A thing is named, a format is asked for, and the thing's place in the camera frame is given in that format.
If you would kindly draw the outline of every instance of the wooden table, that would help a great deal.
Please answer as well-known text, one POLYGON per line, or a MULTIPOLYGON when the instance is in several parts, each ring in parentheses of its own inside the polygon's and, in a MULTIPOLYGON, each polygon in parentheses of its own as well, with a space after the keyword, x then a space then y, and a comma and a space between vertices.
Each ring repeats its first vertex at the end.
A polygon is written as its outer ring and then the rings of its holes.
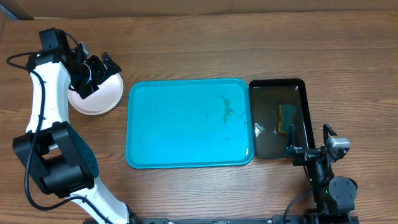
MULTIPOLYGON (((0 46, 0 222, 81 223, 74 203, 40 212, 26 200, 24 168, 12 139, 24 134, 32 103, 28 74, 6 57, 41 49, 38 32, 56 27, 107 51, 123 69, 125 94, 102 116, 70 107, 70 122, 91 146, 100 177, 140 217, 247 218, 283 214, 308 188, 290 160, 253 159, 241 167, 135 170, 124 158, 127 93, 136 82, 190 78, 301 78, 317 146, 328 122, 352 143, 335 175, 358 185, 361 223, 398 219, 398 13, 303 12, 7 22, 0 46)), ((25 64, 27 58, 15 62, 25 64)), ((59 199, 32 184, 41 205, 59 199)), ((310 197, 291 214, 312 206, 310 197)))

